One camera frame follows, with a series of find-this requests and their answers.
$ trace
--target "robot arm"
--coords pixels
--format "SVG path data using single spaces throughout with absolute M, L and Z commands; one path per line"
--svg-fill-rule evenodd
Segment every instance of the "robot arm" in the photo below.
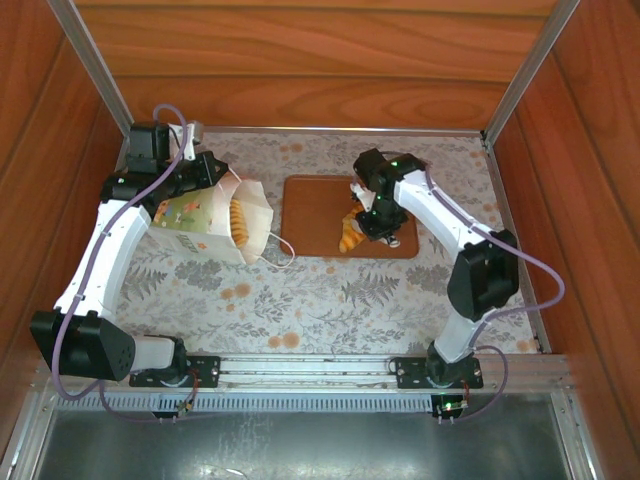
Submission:
M 125 210 L 105 234 L 105 226 L 116 212 L 168 168 L 170 149 L 175 147 L 169 135 L 171 128 L 175 132 L 173 126 L 157 123 L 132 126 L 127 169 L 110 175 L 103 184 L 96 226 L 71 283 L 52 312 L 36 312 L 31 321 L 34 340 L 51 367 L 62 321 L 77 301 L 94 246 L 101 235 L 106 235 L 64 337 L 60 374 L 122 380 L 132 371 L 152 370 L 159 378 L 173 380 L 186 373 L 186 349 L 182 340 L 162 336 L 131 337 L 120 330 L 115 321 L 117 298 L 131 256 L 160 202 L 211 187 L 228 171 L 228 166 L 216 160 L 211 152 L 195 152 L 201 131 L 198 125 L 195 122 L 187 125 L 189 145 L 184 149 L 187 153 L 167 179 L 140 204 Z M 181 138 L 185 138 L 182 128 L 178 128 Z
M 436 236 L 454 262 L 447 286 L 453 311 L 429 348 L 431 377 L 437 384 L 450 383 L 470 365 L 470 341 L 483 319 L 518 291 L 516 257 L 495 248 L 474 230 L 512 246 L 515 237 L 507 230 L 493 232 L 469 215 L 431 180 L 424 163 L 413 155 L 387 161 L 378 150 L 369 150 L 358 157 L 354 170 L 364 184 L 364 188 L 352 185 L 365 210 L 356 220 L 369 239 L 392 237 L 408 219 L 408 211 Z

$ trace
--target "croissant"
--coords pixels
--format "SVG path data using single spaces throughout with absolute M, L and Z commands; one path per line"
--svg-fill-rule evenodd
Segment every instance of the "croissant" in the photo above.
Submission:
M 338 245 L 340 253 L 347 253 L 353 250 L 366 238 L 366 235 L 353 228 L 352 223 L 356 218 L 356 214 L 362 210 L 364 210 L 362 205 L 358 204 L 342 219 L 342 238 Z
M 229 216 L 231 219 L 231 238 L 236 243 L 236 247 L 242 248 L 249 241 L 249 231 L 247 230 L 247 222 L 244 219 L 242 205 L 236 199 L 231 200 Z

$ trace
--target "white paper bag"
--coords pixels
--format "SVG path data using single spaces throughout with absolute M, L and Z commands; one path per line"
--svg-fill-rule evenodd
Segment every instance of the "white paper bag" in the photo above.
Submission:
M 231 237 L 231 199 L 242 206 L 249 240 L 239 249 Z M 273 209 L 262 183 L 227 174 L 215 187 L 190 192 L 160 204 L 149 235 L 177 252 L 230 263 L 254 264 L 269 238 Z

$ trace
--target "wood grain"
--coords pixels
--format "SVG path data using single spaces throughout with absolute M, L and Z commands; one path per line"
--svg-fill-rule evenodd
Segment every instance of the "wood grain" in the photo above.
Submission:
M 564 300 L 544 311 L 543 317 L 554 351 L 568 355 L 607 478 L 633 478 L 640 471 L 640 459 L 629 433 L 630 426 L 624 418 L 629 405 L 614 393 L 611 379 L 597 353 L 599 347 L 589 328 L 588 311 L 579 299 L 570 263 L 549 214 L 554 206 L 542 193 L 537 168 L 516 115 L 505 125 L 495 145 L 495 153 L 522 248 L 550 264 L 567 284 Z M 535 267 L 529 268 L 529 272 L 539 302 L 556 294 L 557 286 L 549 275 Z M 603 405 L 607 405 L 607 415 L 602 415 Z
M 79 61 L 75 68 L 82 68 Z M 93 125 L 91 135 L 86 139 L 87 148 L 82 158 L 72 159 L 76 166 L 73 186 L 65 195 L 66 205 L 35 288 L 29 298 L 21 299 L 26 307 L 0 370 L 0 403 L 3 405 L 0 446 L 3 448 L 29 389 L 34 368 L 41 361 L 29 333 L 31 316 L 36 310 L 51 309 L 73 276 L 95 224 L 102 181 L 113 171 L 122 143 L 122 135 L 104 105 L 97 112 L 95 121 L 87 123 Z
M 44 1 L 3 2 L 0 14 L 0 176 L 15 139 L 38 100 L 62 42 L 58 26 Z
M 614 390 L 640 398 L 640 384 L 629 381 L 640 376 L 640 249 L 553 57 L 525 93 L 518 117 Z M 629 406 L 627 418 L 640 444 L 640 405 Z
M 76 0 L 80 6 L 298 7 L 547 16 L 555 0 Z
M 137 120 L 174 102 L 206 125 L 483 128 L 503 84 L 353 78 L 117 78 Z
M 626 0 L 585 0 L 555 48 L 580 114 L 640 235 L 640 14 Z
M 508 83 L 543 19 L 295 9 L 82 9 L 116 76 L 355 75 Z
M 59 222 L 100 105 L 89 76 L 65 42 L 34 115 L 0 179 L 0 352 L 24 310 Z

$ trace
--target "floral tablecloth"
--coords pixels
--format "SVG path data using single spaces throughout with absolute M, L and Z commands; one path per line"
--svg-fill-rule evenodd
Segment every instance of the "floral tablecloth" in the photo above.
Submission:
M 482 222 L 501 228 L 477 138 L 300 133 L 207 133 L 205 145 L 240 175 L 262 181 L 279 232 L 283 183 L 294 174 L 351 175 L 360 152 L 407 151 L 432 162 L 436 182 Z M 190 351 L 215 353 L 404 354 L 424 352 L 450 310 L 451 261 L 419 226 L 411 260 L 297 258 L 229 265 L 160 249 L 145 236 L 118 306 L 133 334 L 176 335 Z M 287 257 L 271 239 L 264 256 Z M 511 304 L 522 303 L 517 295 Z M 478 344 L 535 352 L 526 316 L 497 320 Z

